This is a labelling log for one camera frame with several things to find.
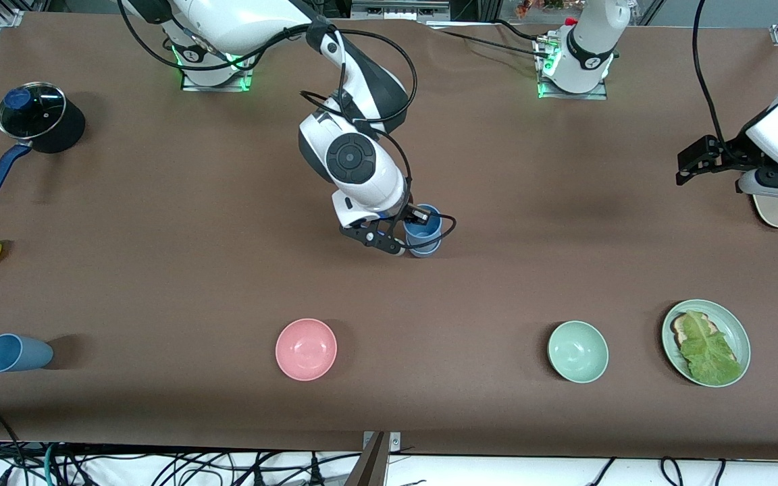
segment light green plate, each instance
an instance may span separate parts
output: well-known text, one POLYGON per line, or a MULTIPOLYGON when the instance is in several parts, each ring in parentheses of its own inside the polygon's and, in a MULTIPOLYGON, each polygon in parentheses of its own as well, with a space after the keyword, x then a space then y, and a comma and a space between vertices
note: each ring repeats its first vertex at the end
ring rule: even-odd
POLYGON ((548 360, 561 376, 575 383, 595 381, 608 366, 608 344, 590 324, 562 323, 548 339, 548 360))
POLYGON ((702 387, 711 388, 728 387, 728 385, 737 383, 738 379, 746 375, 746 370, 750 367, 750 356, 752 354, 750 338, 746 335, 746 329, 744 329, 743 324, 738 321, 737 317, 734 317, 734 314, 731 314, 728 308, 722 307, 716 304, 716 302, 697 298, 680 302, 680 304, 675 305, 668 311, 665 322, 662 323, 662 347, 665 348, 665 356, 668 356, 668 360, 680 372, 680 375, 702 387), (680 317, 680 314, 686 314, 688 310, 704 312, 704 314, 707 314, 707 317, 710 317, 710 322, 716 324, 716 327, 725 334, 725 341, 728 342, 731 351, 737 357, 737 363, 741 369, 740 375, 731 383, 708 385, 692 378, 692 375, 689 374, 689 363, 680 354, 680 348, 677 347, 677 339, 675 339, 674 330, 671 327, 674 319, 680 317))

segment blue lid knob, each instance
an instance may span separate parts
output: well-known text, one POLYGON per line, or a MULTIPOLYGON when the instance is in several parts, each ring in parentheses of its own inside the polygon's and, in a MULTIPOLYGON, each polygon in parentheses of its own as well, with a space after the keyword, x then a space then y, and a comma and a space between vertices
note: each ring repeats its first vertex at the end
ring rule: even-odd
POLYGON ((32 104, 32 93, 22 87, 12 89, 5 96, 4 104, 11 110, 24 110, 32 104))

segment gray wall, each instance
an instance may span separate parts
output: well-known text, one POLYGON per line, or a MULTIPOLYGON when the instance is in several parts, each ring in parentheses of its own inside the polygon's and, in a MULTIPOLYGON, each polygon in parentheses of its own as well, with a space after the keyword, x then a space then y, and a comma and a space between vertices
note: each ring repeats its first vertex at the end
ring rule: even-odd
MULTIPOLYGON (((691 26, 697 0, 667 0, 651 25, 691 26)), ((778 23, 778 0, 707 0, 702 27, 770 27, 778 23)))

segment teal cable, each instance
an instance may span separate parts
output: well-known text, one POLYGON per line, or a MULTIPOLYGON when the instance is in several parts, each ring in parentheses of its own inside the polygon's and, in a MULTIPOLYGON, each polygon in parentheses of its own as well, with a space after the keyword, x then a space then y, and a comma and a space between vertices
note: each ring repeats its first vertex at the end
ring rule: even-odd
POLYGON ((50 456, 53 455, 53 447, 55 447, 54 443, 47 447, 47 452, 44 454, 44 478, 47 480, 47 486, 53 486, 53 479, 50 477, 50 456))

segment lettuce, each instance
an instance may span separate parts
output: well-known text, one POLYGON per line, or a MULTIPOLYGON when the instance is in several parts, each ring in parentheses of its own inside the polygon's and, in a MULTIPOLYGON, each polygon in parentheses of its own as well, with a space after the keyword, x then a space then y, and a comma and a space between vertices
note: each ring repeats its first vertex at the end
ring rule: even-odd
POLYGON ((707 385, 727 385, 740 376, 740 365, 731 357, 725 335, 719 330, 711 333, 701 312, 686 312, 683 334, 686 340, 680 346, 680 354, 689 363, 692 378, 707 385))

